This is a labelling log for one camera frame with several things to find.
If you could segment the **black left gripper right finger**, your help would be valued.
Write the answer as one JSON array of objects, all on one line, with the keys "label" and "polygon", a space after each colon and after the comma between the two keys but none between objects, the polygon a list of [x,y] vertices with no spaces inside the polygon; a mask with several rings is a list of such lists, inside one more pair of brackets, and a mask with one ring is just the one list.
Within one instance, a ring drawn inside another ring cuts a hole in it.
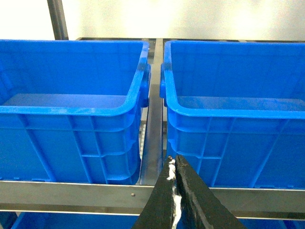
[{"label": "black left gripper right finger", "polygon": [[245,229],[212,193],[183,156],[176,156],[176,180],[182,196],[184,229]]}]

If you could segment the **white-stained left gripper left finger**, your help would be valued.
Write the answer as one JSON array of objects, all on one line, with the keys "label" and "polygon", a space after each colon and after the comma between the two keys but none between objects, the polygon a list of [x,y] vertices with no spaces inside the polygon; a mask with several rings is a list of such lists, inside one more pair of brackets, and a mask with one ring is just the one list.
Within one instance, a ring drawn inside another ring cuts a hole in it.
[{"label": "white-stained left gripper left finger", "polygon": [[134,229],[175,229],[182,215],[181,195],[176,188],[175,160],[169,156],[163,165]]}]

